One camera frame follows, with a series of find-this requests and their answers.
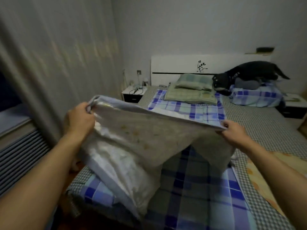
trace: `gray curtain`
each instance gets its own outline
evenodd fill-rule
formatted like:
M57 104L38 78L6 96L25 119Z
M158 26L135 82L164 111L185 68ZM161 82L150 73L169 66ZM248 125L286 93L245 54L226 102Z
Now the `gray curtain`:
M110 0L0 0L0 61L51 143L70 108L124 89Z

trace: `white wall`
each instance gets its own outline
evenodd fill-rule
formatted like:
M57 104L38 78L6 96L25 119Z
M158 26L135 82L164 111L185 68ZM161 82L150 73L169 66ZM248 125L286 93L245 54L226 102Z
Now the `white wall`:
M150 77L152 55L255 52L291 78L284 92L307 88L307 0L112 0L127 81Z

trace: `nightstand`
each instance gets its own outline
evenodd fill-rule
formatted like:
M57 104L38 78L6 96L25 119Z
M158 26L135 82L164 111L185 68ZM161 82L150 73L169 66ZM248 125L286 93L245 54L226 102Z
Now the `nightstand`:
M143 86L143 90L142 86L140 86L136 92L135 89L136 88L130 85L122 92L122 98L125 102L138 103L143 97L144 93L147 91L147 86Z
M298 129L307 116L307 101L298 94L287 93L276 109Z

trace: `drawer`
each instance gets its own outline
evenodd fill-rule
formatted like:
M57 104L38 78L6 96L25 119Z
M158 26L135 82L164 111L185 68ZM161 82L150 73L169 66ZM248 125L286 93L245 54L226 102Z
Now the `drawer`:
M303 119L307 108L303 107L293 107L293 106L286 106L283 107L279 105L276 109L285 117L285 118L292 118L292 119Z
M133 102L133 103L138 103L143 97L143 95L137 95L137 94L123 94L123 96L125 102Z

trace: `pillowcase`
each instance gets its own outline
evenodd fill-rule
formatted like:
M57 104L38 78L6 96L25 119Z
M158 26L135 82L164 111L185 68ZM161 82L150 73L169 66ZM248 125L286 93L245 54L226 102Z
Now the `pillowcase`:
M171 83L164 96L164 101L182 101L186 103L206 103L217 105L215 90L195 90L188 88L176 88Z
M185 73L176 82L176 88L191 88L197 90L211 90L213 80L207 75Z

